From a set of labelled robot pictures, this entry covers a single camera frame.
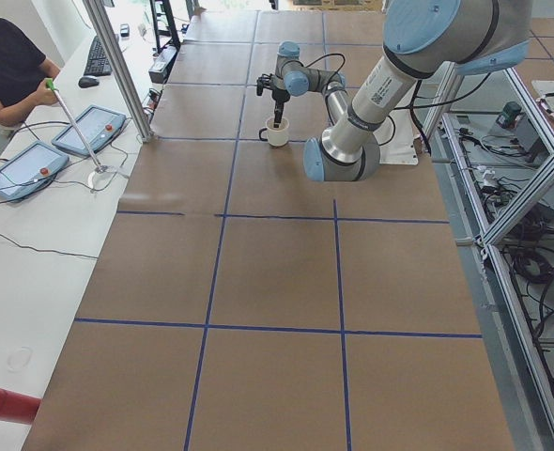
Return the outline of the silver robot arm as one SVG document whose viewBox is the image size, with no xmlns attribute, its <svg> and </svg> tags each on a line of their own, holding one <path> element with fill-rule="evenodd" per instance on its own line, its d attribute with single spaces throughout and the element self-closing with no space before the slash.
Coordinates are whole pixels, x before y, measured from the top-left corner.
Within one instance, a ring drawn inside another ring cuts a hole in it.
<svg viewBox="0 0 554 451">
<path fill-rule="evenodd" d="M 300 62 L 300 47 L 280 44 L 275 72 L 257 80 L 272 90 L 275 118 L 291 97 L 323 95 L 332 126 L 306 141 L 303 167 L 313 181 L 358 181 L 379 166 L 374 136 L 408 91 L 445 62 L 461 75 L 491 73 L 522 62 L 529 48 L 530 1 L 396 1 L 383 26 L 383 56 L 353 98 L 336 71 Z"/>
</svg>

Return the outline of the person's hand on rod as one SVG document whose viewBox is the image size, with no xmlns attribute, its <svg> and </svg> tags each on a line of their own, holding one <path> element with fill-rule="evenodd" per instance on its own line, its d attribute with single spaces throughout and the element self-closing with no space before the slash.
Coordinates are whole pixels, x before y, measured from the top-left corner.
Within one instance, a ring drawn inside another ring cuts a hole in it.
<svg viewBox="0 0 554 451">
<path fill-rule="evenodd" d="M 57 103 L 55 93 L 46 86 L 40 86 L 35 92 L 37 105 L 54 105 Z"/>
</svg>

